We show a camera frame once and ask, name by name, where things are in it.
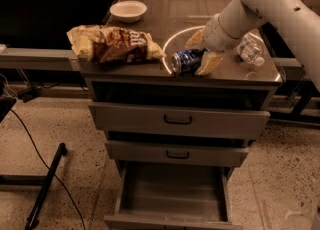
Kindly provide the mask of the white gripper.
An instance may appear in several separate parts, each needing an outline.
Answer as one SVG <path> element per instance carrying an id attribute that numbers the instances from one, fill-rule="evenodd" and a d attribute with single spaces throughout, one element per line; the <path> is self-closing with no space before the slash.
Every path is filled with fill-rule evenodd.
<path id="1" fill-rule="evenodd" d="M 205 25 L 204 29 L 196 31 L 186 42 L 188 50 L 203 50 L 226 52 L 232 50 L 241 38 L 249 31 L 245 26 L 234 26 L 231 22 L 223 23 L 221 13 L 215 14 Z M 223 61 L 223 57 L 215 52 L 205 52 L 201 65 L 196 70 L 196 76 L 210 74 Z"/>

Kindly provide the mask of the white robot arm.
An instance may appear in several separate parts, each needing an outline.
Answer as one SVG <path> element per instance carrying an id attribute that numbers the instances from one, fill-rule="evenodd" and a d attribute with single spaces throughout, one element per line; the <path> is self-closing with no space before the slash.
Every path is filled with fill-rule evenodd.
<path id="1" fill-rule="evenodd" d="M 186 43 L 226 52 L 254 28 L 271 24 L 320 91 L 320 16 L 301 0 L 232 0 Z"/>

